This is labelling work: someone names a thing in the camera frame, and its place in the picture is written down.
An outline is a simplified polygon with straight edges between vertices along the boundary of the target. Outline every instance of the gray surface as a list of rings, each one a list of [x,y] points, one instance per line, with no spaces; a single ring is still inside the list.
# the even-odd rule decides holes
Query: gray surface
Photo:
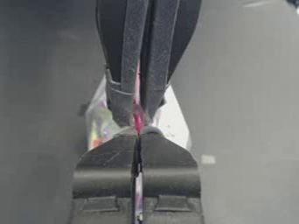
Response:
[[[299,220],[299,17],[253,2],[204,1],[173,81],[197,158],[218,159],[202,166],[208,224]],[[94,1],[0,1],[0,223],[69,219],[103,67],[94,18]]]
[[[299,17],[248,2],[204,1],[174,90],[198,158],[218,160],[202,166],[208,224],[298,223]]]

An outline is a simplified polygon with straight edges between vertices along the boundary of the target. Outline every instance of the transparent wrapper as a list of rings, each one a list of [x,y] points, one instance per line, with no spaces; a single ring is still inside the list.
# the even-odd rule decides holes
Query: transparent wrapper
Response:
[[[123,129],[114,121],[109,110],[106,94],[106,78],[102,80],[87,110],[89,150],[107,142]],[[151,126],[157,127],[167,139],[180,144],[186,150],[193,146],[192,135],[184,112],[177,100],[173,86],[165,94],[166,104],[159,108]]]

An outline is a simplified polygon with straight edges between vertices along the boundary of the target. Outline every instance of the gray background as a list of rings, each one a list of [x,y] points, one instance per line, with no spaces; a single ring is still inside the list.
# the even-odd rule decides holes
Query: gray background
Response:
[[[95,1],[0,0],[0,222],[65,224],[103,74]],[[280,0],[204,0],[173,80],[208,224],[299,221],[299,17]]]

